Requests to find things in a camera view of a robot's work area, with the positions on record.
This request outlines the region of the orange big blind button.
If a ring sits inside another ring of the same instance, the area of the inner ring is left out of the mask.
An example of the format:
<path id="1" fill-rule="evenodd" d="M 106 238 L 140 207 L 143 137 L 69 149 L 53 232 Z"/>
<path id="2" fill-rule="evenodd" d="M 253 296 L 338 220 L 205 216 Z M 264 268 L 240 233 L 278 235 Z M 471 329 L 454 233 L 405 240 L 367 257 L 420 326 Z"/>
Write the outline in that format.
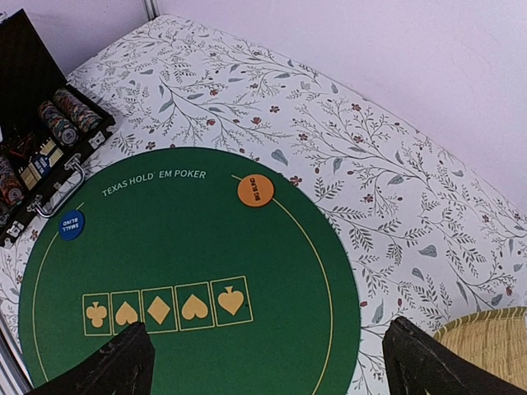
<path id="1" fill-rule="evenodd" d="M 274 197 L 275 187 L 271 179 L 262 174 L 245 176 L 238 184 L 237 195 L 247 207 L 260 208 L 269 204 Z"/>

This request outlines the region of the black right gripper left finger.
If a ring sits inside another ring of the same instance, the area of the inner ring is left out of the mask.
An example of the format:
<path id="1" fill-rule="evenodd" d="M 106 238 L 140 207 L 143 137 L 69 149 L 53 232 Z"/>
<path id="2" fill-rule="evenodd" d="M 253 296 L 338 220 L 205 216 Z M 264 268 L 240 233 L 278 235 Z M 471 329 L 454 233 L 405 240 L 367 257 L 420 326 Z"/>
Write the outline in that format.
<path id="1" fill-rule="evenodd" d="M 32 394 L 149 394 L 155 348 L 144 323 L 128 325 L 100 349 Z"/>

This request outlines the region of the blue small blind button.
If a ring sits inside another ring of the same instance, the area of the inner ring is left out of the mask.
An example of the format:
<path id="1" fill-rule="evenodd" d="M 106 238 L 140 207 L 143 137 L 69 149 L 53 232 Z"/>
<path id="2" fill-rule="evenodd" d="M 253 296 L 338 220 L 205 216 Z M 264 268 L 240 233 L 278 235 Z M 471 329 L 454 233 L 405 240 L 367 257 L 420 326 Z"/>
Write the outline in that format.
<path id="1" fill-rule="evenodd" d="M 85 217 L 79 210 L 71 210 L 65 213 L 58 225 L 58 233 L 61 239 L 72 241 L 76 239 L 84 229 Z"/>

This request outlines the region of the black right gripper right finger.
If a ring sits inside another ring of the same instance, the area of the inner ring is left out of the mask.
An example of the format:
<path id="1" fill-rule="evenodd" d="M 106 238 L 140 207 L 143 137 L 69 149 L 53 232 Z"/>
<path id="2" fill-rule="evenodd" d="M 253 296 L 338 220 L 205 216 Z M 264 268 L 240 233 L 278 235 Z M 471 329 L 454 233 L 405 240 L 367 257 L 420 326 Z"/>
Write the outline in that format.
<path id="1" fill-rule="evenodd" d="M 457 356 L 405 317 L 382 341 L 391 394 L 525 394 L 524 389 Z"/>

